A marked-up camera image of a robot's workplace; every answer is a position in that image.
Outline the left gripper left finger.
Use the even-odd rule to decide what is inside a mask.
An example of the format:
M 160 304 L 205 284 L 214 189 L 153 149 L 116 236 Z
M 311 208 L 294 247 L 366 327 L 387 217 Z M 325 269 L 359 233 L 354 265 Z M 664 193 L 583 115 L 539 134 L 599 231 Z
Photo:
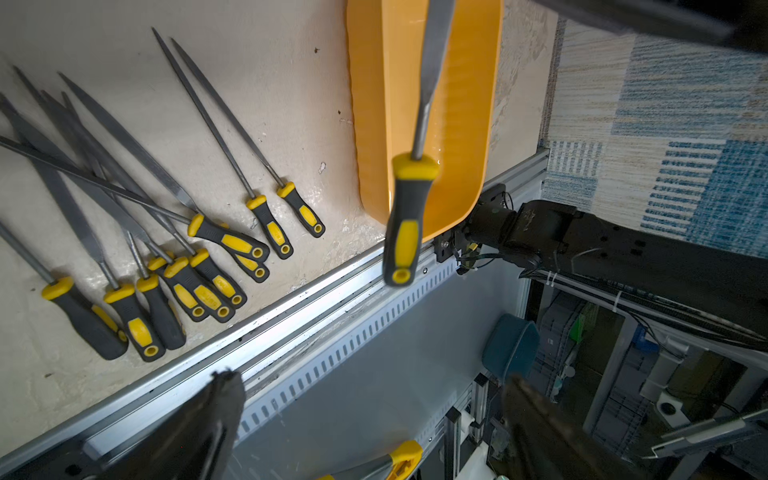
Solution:
M 221 479 L 245 403 L 242 376 L 227 370 L 170 415 L 103 479 Z

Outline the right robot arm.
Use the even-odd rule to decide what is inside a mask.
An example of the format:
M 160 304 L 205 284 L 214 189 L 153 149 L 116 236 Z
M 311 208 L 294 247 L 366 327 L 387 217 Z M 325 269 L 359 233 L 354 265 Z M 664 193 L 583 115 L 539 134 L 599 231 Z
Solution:
M 478 201 L 453 248 L 628 301 L 633 318 L 767 348 L 767 5 L 550 1 L 540 198 Z

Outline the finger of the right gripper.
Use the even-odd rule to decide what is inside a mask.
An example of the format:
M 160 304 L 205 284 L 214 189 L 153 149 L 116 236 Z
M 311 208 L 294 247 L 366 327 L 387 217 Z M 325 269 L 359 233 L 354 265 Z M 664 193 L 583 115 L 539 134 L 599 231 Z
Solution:
M 538 0 L 581 24 L 616 34 L 637 33 L 767 52 L 767 3 L 762 0 Z

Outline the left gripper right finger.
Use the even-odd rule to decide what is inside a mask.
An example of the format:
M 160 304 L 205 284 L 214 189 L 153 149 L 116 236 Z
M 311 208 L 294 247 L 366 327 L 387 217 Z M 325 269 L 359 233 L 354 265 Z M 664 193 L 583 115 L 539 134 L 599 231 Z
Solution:
M 636 479 L 629 465 L 587 435 L 523 377 L 502 388 L 503 415 L 526 452 L 540 453 L 563 479 Z

